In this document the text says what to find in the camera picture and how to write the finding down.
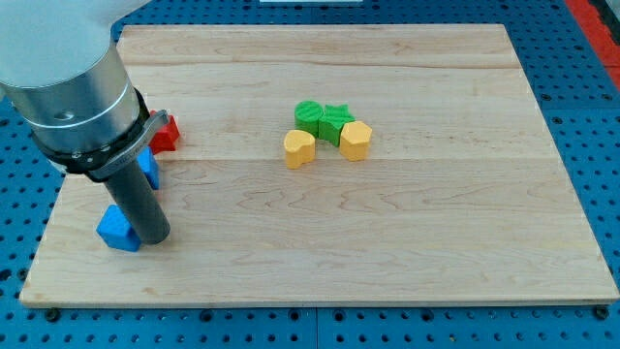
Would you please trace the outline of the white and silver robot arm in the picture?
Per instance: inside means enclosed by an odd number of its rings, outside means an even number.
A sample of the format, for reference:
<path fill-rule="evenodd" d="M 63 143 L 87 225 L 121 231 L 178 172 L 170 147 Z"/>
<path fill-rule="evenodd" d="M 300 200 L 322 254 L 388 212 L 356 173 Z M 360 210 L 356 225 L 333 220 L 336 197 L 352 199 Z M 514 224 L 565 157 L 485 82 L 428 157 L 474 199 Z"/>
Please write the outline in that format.
<path fill-rule="evenodd" d="M 136 158 L 167 121 L 150 117 L 111 36 L 145 0 L 1 4 L 1 94 L 58 170 L 140 180 Z"/>

